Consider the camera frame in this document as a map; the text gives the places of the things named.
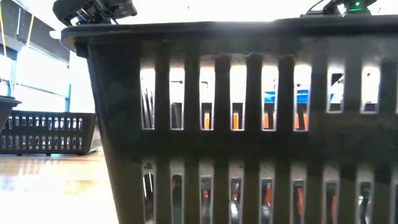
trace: black cable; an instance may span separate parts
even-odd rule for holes
[[[308,10],[308,12],[311,11],[315,6],[319,5],[319,3],[323,2],[323,1],[324,1],[324,0],[320,0],[320,1],[318,1],[317,3],[315,3],[315,5],[313,5],[313,6]]]

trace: window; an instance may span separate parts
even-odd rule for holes
[[[69,111],[68,67],[32,48],[18,53],[14,96],[22,104],[17,110]]]
[[[0,54],[0,96],[9,96],[11,94],[11,73],[14,68],[15,61]]]

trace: laundry basket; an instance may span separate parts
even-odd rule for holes
[[[0,154],[79,154],[101,147],[93,113],[11,111],[0,134]]]
[[[0,96],[0,133],[13,107],[20,104],[14,97]]]
[[[120,223],[397,221],[397,16],[80,26],[63,30],[62,42],[88,61]],[[329,112],[336,63],[345,90],[341,111]],[[368,63],[381,76],[372,113],[361,109]],[[229,87],[237,64],[247,74],[239,131],[231,130]],[[269,64],[279,74],[276,122],[264,130],[261,83]],[[311,68],[308,129],[296,130],[294,75],[302,64]],[[200,118],[204,67],[215,74],[210,130]],[[174,68],[185,71],[179,130],[170,129]],[[145,69],[155,73],[155,100],[154,126],[144,129]]]

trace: yellow pole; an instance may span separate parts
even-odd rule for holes
[[[35,19],[35,16],[32,15],[32,19],[30,20],[29,32],[27,34],[27,40],[26,40],[26,46],[28,46],[28,47],[30,45],[30,35],[32,34],[32,27],[33,27],[34,19]]]
[[[6,37],[4,36],[4,26],[2,23],[2,15],[1,15],[1,0],[0,0],[0,28],[1,28],[1,38],[2,38],[2,47],[4,49],[4,56],[7,57]]]

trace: green light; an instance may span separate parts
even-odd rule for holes
[[[351,9],[349,12],[361,11],[362,9]]]

